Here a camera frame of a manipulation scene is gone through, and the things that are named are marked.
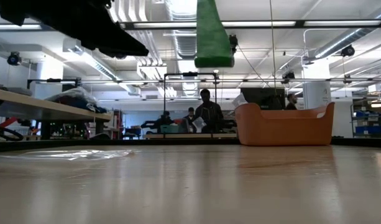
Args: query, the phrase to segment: wooden table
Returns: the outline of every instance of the wooden table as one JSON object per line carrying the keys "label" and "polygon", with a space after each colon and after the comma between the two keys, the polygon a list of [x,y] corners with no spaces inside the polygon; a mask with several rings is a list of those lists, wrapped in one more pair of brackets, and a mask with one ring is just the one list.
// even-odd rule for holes
{"label": "wooden table", "polygon": [[377,148],[201,145],[49,150],[134,154],[82,162],[0,157],[0,223],[381,223]]}
{"label": "wooden table", "polygon": [[[103,123],[111,119],[108,114],[97,114],[92,111],[4,90],[0,90],[0,116],[37,121],[95,121],[96,133],[101,133]],[[43,140],[50,138],[48,122],[42,125],[41,135]]]}

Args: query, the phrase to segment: wooden shelf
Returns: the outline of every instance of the wooden shelf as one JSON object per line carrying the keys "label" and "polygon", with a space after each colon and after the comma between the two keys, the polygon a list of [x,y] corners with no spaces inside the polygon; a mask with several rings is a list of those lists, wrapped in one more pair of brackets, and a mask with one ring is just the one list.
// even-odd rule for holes
{"label": "wooden shelf", "polygon": [[102,120],[109,121],[110,115],[97,114],[92,111],[72,106],[40,100],[30,96],[0,90],[0,116],[40,121],[73,121],[73,120]]}

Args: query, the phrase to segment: pipe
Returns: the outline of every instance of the pipe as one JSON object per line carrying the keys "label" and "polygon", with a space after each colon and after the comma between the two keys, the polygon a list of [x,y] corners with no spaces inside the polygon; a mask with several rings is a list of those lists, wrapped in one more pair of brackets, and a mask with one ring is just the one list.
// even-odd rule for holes
{"label": "pipe", "polygon": [[[376,12],[375,16],[371,16],[371,17],[374,17],[376,19],[381,19],[381,10],[379,10],[379,12]],[[353,42],[370,34],[375,29],[376,28],[360,28],[355,31],[351,29],[350,31],[343,33],[343,35],[339,36],[338,38],[332,40],[330,43],[326,44],[325,46],[320,47],[318,50],[314,52],[314,56],[310,57],[309,60],[310,61],[318,60],[321,58],[328,57],[332,54],[335,54],[336,52],[342,50],[343,48],[351,45]]]}

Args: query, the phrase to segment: green fabric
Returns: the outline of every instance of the green fabric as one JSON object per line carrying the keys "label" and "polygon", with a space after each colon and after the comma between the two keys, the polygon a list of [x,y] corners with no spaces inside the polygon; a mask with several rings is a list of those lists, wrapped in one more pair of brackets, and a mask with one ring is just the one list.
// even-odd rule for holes
{"label": "green fabric", "polygon": [[215,0],[197,3],[197,68],[233,67],[229,37],[216,9]]}

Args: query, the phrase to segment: person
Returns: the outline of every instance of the person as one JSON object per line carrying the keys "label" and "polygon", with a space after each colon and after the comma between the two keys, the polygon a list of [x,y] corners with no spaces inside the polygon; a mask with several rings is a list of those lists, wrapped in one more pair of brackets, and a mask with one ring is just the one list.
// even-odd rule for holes
{"label": "person", "polygon": [[190,126],[191,132],[196,133],[197,132],[196,126],[193,124],[193,122],[196,119],[195,118],[195,109],[190,107],[188,109],[188,116],[185,116],[184,118],[188,120],[188,124]]}
{"label": "person", "polygon": [[297,97],[295,94],[290,93],[287,95],[288,104],[285,107],[286,110],[297,110],[296,103],[297,103]]}
{"label": "person", "polygon": [[200,93],[203,104],[196,109],[196,118],[202,118],[206,123],[203,127],[202,133],[216,133],[221,129],[223,114],[221,107],[209,99],[211,98],[210,92],[204,89]]}
{"label": "person", "polygon": [[155,126],[157,127],[157,133],[161,133],[161,125],[170,125],[174,123],[173,120],[171,120],[170,112],[164,111],[163,115],[155,121]]}

